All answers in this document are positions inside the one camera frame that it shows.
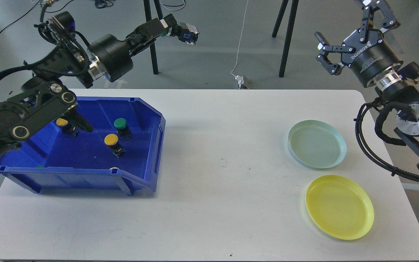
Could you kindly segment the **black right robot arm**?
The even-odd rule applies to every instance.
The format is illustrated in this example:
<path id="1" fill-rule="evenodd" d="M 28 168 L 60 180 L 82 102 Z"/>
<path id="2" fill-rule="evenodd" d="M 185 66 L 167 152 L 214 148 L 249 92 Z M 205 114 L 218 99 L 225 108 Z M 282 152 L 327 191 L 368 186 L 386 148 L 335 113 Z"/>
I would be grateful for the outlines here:
<path id="1" fill-rule="evenodd" d="M 362 152 L 392 175 L 419 182 L 419 175 L 387 163 L 368 146 L 362 122 L 371 109 L 378 111 L 374 131 L 387 144 L 407 146 L 419 157 L 419 65 L 403 66 L 397 53 L 385 42 L 384 33 L 399 27 L 397 18 L 384 0 L 358 0 L 363 11 L 360 27 L 339 46 L 330 45 L 316 32 L 319 54 L 316 60 L 326 71 L 337 76 L 349 68 L 364 88 L 373 87 L 377 98 L 364 103 L 355 119 L 355 136 Z"/>

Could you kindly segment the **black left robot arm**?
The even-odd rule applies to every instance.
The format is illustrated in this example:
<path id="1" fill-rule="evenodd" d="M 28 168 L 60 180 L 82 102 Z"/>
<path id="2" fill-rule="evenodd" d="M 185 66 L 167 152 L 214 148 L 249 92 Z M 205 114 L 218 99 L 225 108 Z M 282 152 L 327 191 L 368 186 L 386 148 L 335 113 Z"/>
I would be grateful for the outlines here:
<path id="1" fill-rule="evenodd" d="M 48 20 L 41 18 L 36 26 L 54 48 L 40 61 L 0 72 L 0 81 L 21 71 L 33 73 L 20 94 L 0 102 L 0 156 L 19 148 L 57 118 L 83 131 L 93 131 L 77 112 L 77 97 L 61 82 L 62 76 L 77 78 L 85 88 L 101 77 L 114 82 L 132 70 L 133 56 L 157 38 L 168 35 L 194 45 L 200 33 L 194 25 L 177 22 L 169 14 L 139 25 L 124 40 L 108 34 L 85 49 L 76 39 L 75 20 L 69 12 Z"/>

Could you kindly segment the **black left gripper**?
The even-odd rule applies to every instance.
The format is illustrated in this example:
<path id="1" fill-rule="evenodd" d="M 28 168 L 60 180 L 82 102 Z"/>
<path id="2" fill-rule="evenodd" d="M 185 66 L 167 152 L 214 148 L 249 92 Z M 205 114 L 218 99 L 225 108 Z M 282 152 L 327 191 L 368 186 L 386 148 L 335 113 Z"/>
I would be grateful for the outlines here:
<path id="1" fill-rule="evenodd" d="M 93 80 L 104 77 L 110 82 L 116 81 L 133 69 L 133 56 L 168 32 L 169 36 L 178 36 L 180 41 L 189 45 L 196 45 L 200 33 L 194 25 L 177 23 L 173 16 L 165 16 L 139 25 L 124 40 L 106 34 L 88 47 L 92 55 L 88 73 Z"/>

